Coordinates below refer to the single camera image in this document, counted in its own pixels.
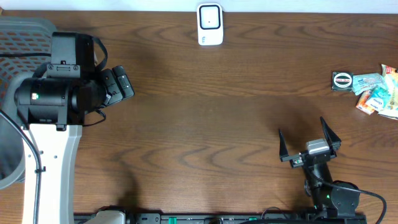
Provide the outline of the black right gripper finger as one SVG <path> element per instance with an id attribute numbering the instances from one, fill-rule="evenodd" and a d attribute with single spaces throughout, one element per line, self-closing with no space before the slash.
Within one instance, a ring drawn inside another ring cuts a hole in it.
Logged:
<path id="1" fill-rule="evenodd" d="M 326 121 L 323 117 L 320 117 L 320 122 L 322 124 L 322 130 L 325 136 L 325 140 L 327 141 L 329 147 L 331 149 L 339 149 L 341 146 L 341 139 L 337 136 L 337 134 L 327 125 Z"/>
<path id="2" fill-rule="evenodd" d="M 282 134 L 282 131 L 279 129 L 279 158 L 281 162 L 286 161 L 286 158 L 289 156 L 286 144 L 285 144 L 285 138 Z"/>

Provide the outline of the orange candy box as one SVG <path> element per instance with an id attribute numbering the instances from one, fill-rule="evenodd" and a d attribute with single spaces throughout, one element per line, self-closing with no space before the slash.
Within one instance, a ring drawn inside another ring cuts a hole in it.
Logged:
<path id="1" fill-rule="evenodd" d="M 364 112 L 364 113 L 366 113 L 368 115 L 371 115 L 375 111 L 375 109 L 373 107 L 368 106 L 366 104 L 366 102 L 369 99 L 369 97 L 371 96 L 371 94 L 372 94 L 371 90 L 364 91 L 361 94 L 361 96 L 360 96 L 360 98 L 359 98 L 359 100 L 357 102 L 357 105 L 356 105 L 357 109 L 361 110 L 362 112 Z"/>

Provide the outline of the teal gum box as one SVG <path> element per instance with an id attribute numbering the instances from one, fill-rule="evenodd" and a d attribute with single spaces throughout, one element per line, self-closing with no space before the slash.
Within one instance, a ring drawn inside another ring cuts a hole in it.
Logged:
<path id="1" fill-rule="evenodd" d="M 373 108 L 376 111 L 383 110 L 391 99 L 391 94 L 382 87 L 376 87 L 373 89 L 371 96 L 366 101 L 366 105 Z"/>

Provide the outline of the dark green soap packet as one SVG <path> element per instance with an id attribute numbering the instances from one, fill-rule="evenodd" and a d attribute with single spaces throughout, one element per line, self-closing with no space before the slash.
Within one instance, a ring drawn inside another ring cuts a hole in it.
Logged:
<path id="1" fill-rule="evenodd" d="M 332 91 L 352 91 L 353 73 L 351 72 L 332 72 Z"/>

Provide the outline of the mint green wipes pack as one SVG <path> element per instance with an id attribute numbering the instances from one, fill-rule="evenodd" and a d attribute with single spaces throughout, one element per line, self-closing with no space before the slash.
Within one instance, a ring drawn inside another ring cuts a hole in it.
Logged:
<path id="1" fill-rule="evenodd" d="M 369 73 L 363 75 L 353 76 L 352 91 L 355 95 L 360 95 L 362 92 L 372 90 L 376 87 L 387 89 L 384 77 L 379 73 Z"/>

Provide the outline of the cream snack bag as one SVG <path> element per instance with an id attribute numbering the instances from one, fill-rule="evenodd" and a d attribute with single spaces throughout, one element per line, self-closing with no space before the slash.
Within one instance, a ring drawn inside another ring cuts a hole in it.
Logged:
<path id="1" fill-rule="evenodd" d="M 397 69 L 384 64 L 381 67 L 382 75 L 391 98 L 385 108 L 378 112 L 378 115 L 397 120 Z"/>

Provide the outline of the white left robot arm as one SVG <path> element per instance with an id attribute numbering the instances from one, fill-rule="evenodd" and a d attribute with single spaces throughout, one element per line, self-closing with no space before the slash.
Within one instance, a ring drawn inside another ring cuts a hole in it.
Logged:
<path id="1" fill-rule="evenodd" d="M 78 145 L 89 113 L 134 95 L 123 67 L 96 63 L 101 41 L 55 32 L 51 60 L 17 88 L 14 99 L 24 140 L 24 223 L 73 223 Z"/>

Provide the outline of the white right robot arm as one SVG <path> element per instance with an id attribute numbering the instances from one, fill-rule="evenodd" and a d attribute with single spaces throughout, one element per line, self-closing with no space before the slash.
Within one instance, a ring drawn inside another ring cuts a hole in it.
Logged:
<path id="1" fill-rule="evenodd" d="M 290 156 L 284 135 L 279 131 L 279 157 L 293 168 L 301 167 L 305 174 L 305 191 L 312 198 L 315 210 L 325 218 L 349 219 L 356 216 L 359 205 L 358 187 L 332 179 L 328 162 L 336 157 L 341 139 L 320 119 L 324 137 L 306 143 L 306 150 Z"/>

